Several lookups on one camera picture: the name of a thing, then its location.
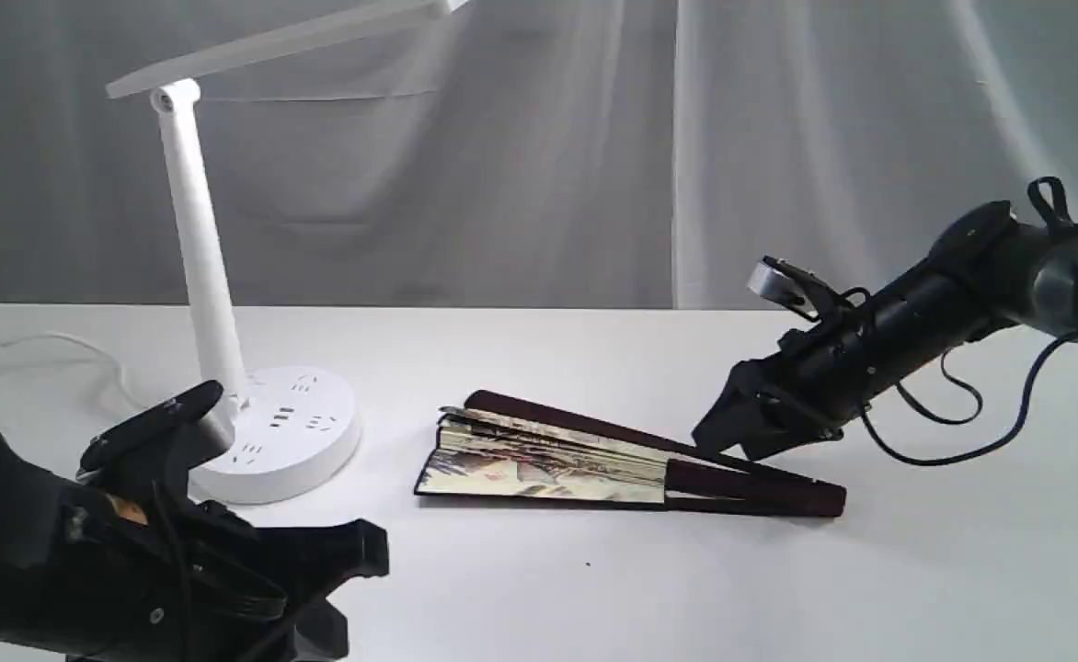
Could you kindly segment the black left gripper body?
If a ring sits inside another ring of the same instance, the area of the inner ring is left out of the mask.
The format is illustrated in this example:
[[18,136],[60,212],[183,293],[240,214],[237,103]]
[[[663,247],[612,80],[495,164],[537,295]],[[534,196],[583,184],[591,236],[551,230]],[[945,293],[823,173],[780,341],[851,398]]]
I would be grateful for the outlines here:
[[263,661],[319,589],[265,573],[257,527],[215,504],[162,496],[126,518],[113,500],[61,508],[68,661]]

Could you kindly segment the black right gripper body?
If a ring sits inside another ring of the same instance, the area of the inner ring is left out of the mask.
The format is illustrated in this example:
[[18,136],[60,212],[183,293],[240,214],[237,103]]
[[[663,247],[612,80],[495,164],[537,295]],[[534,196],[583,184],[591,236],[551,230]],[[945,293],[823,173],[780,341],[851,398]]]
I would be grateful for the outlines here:
[[845,313],[788,332],[759,366],[759,409],[796,439],[838,439],[908,376],[908,315]]

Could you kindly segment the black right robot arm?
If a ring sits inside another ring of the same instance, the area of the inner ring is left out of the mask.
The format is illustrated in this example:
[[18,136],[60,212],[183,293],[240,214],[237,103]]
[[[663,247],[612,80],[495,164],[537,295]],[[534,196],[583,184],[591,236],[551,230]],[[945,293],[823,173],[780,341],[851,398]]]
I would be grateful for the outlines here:
[[1010,201],[990,201],[951,223],[925,258],[876,292],[837,291],[807,268],[763,257],[750,289],[808,320],[808,330],[793,328],[773,355],[733,366],[692,431],[697,447],[737,447],[760,461],[841,439],[852,420],[862,420],[881,444],[868,418],[876,395],[900,387],[960,345],[1022,325],[1051,342],[1031,366],[1009,432],[986,447],[945,458],[884,452],[934,468],[1009,444],[1026,424],[1045,360],[1061,345],[1078,343],[1078,223],[1058,177],[1037,177],[1026,195],[1042,223],[1019,222]]

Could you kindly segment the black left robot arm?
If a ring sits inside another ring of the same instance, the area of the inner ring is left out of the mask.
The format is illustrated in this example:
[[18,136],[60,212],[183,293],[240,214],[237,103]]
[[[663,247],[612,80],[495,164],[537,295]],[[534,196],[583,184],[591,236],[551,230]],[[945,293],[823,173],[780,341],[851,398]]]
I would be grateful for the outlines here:
[[330,595],[389,573],[365,519],[262,528],[189,497],[224,455],[223,386],[202,382],[89,441],[73,479],[0,431],[0,642],[68,661],[338,661],[349,621]]

